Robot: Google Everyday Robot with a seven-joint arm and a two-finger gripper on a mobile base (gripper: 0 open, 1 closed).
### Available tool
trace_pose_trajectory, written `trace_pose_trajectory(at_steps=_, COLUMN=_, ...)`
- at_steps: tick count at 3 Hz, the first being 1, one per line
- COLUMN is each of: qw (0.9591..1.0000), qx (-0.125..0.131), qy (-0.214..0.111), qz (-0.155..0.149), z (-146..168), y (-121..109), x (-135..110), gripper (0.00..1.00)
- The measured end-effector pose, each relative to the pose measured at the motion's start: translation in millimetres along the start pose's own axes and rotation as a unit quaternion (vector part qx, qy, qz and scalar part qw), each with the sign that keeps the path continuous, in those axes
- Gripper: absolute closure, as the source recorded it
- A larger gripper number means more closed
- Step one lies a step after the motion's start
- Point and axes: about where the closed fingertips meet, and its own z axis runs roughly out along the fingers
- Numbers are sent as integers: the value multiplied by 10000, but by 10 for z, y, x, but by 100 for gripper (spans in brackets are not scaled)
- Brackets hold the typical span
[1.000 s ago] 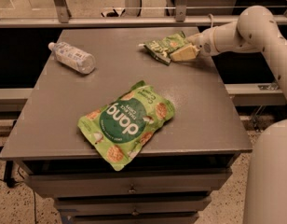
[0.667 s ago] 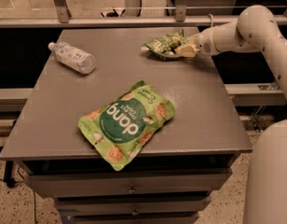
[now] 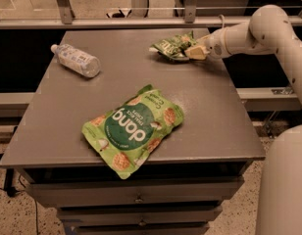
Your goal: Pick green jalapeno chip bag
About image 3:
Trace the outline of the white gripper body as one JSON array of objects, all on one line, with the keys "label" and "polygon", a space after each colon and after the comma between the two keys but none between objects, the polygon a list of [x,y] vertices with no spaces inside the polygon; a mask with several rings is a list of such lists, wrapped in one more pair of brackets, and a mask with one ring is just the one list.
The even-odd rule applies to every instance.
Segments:
[{"label": "white gripper body", "polygon": [[211,57],[215,59],[228,58],[230,52],[226,45],[227,28],[220,28],[205,37],[204,43]]}]

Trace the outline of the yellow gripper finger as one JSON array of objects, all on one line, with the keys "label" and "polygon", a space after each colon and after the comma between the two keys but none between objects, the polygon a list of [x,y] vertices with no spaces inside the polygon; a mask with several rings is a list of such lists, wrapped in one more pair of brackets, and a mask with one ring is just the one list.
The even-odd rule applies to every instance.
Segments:
[{"label": "yellow gripper finger", "polygon": [[210,35],[205,35],[197,39],[192,39],[190,43],[191,46],[195,46],[195,45],[208,46],[209,40],[210,40]]},{"label": "yellow gripper finger", "polygon": [[185,50],[185,55],[192,60],[205,60],[210,52],[205,46],[195,45]]}]

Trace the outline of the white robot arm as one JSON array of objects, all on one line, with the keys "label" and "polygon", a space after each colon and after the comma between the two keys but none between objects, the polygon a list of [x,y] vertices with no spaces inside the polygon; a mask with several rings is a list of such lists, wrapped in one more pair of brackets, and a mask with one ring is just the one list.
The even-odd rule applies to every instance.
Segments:
[{"label": "white robot arm", "polygon": [[[260,7],[248,21],[197,39],[185,54],[192,60],[274,56],[279,75],[265,81],[289,86],[302,108],[302,40],[277,5]],[[255,235],[302,235],[302,124],[280,134],[264,160]]]}]

